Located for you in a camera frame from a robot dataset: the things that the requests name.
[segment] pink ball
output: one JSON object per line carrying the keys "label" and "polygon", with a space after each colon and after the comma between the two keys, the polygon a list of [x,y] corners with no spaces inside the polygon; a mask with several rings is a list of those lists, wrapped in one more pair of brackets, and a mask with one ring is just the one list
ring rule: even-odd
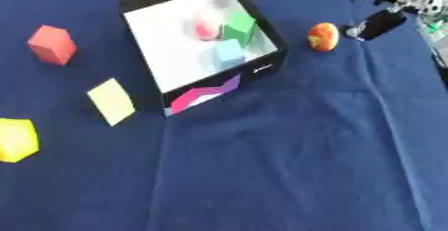
{"label": "pink ball", "polygon": [[196,37],[202,41],[211,41],[221,35],[222,15],[213,9],[200,11],[194,18]]}

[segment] yellow cube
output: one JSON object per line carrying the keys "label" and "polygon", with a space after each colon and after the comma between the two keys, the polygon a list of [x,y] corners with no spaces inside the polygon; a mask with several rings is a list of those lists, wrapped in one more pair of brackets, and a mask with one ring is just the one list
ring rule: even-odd
{"label": "yellow cube", "polygon": [[115,79],[109,79],[87,93],[110,126],[135,113],[127,92]]}
{"label": "yellow cube", "polygon": [[0,119],[0,161],[17,163],[39,151],[39,141],[30,120]]}

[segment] black box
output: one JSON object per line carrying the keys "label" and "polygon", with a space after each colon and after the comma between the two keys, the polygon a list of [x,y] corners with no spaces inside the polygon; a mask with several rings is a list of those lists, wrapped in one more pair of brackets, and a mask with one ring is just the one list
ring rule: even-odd
{"label": "black box", "polygon": [[[205,6],[223,16],[243,11],[255,19],[244,63],[215,72],[201,64],[213,57],[216,42],[193,42],[188,26],[192,13]],[[180,101],[197,105],[277,71],[287,53],[286,43],[251,0],[123,0],[120,8],[159,88],[166,115],[178,113],[173,109]]]}

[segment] green cube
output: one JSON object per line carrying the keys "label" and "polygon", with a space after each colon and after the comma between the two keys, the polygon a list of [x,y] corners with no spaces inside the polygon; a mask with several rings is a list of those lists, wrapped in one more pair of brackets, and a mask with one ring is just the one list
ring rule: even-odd
{"label": "green cube", "polygon": [[252,39],[255,19],[244,12],[234,12],[224,26],[223,39],[237,39],[242,47],[246,47]]}

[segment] blue fabric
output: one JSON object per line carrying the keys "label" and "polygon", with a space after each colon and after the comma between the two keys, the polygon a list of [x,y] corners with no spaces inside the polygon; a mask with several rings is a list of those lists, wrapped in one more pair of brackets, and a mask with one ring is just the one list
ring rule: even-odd
{"label": "blue fabric", "polygon": [[[280,72],[163,119],[119,0],[0,0],[0,116],[32,119],[41,152],[0,163],[5,231],[446,231],[448,97],[413,22],[310,50],[318,22],[370,3],[256,0],[291,46]],[[79,52],[26,40],[67,28]],[[116,77],[138,114],[110,128],[85,92]]]}

